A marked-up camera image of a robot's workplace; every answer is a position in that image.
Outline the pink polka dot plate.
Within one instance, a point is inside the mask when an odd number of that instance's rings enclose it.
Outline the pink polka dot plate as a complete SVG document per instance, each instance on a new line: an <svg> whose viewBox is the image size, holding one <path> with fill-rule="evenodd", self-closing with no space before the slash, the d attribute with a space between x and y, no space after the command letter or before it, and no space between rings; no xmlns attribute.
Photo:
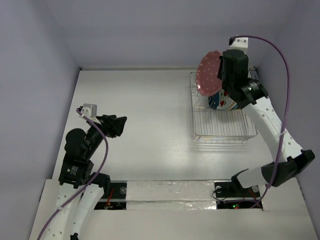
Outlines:
<svg viewBox="0 0 320 240"><path fill-rule="evenodd" d="M220 55L217 50L208 52L200 61L196 70L196 87L202 96L210 97L222 88L222 81L218 78Z"/></svg>

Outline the white watermelon plate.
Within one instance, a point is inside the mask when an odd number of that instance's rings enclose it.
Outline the white watermelon plate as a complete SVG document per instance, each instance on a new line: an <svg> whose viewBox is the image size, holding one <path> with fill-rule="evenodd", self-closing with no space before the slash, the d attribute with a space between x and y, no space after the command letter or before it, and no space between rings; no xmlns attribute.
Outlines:
<svg viewBox="0 0 320 240"><path fill-rule="evenodd" d="M236 110L238 109L238 104L230 98L228 93L221 89L218 92L218 106L216 107L217 110L221 111L229 111L229 110Z"/></svg>

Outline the dark blue leaf plate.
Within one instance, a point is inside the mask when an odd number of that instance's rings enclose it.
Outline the dark blue leaf plate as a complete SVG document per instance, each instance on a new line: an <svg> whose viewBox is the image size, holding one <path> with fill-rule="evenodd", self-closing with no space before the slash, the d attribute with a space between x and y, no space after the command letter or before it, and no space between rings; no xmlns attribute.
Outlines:
<svg viewBox="0 0 320 240"><path fill-rule="evenodd" d="M219 105L220 105L220 97L218 92L208 97L208 106L210 109L216 110Z"/></svg>

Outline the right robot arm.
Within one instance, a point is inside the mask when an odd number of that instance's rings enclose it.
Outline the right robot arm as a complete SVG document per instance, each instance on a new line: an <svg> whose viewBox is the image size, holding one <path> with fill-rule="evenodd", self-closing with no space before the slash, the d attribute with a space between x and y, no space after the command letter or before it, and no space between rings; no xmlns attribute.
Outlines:
<svg viewBox="0 0 320 240"><path fill-rule="evenodd" d="M219 58L218 78L223 90L252 120L272 156L271 163L232 176L229 189L235 196L242 196L255 185L279 187L300 174L315 159L315 154L293 139L275 112L267 90L248 76L248 56L242 50L229 49Z"/></svg>

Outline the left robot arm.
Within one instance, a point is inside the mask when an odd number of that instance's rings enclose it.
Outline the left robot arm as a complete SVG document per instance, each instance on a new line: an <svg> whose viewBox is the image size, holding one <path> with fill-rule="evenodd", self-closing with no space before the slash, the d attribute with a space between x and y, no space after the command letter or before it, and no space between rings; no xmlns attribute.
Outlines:
<svg viewBox="0 0 320 240"><path fill-rule="evenodd" d="M44 226L46 240L79 240L98 201L104 197L109 199L114 193L110 176L101 173L101 168L92 171L91 157L107 138L123 133L127 117L89 118L84 114L81 117L90 128L88 131L72 129L65 137L55 211Z"/></svg>

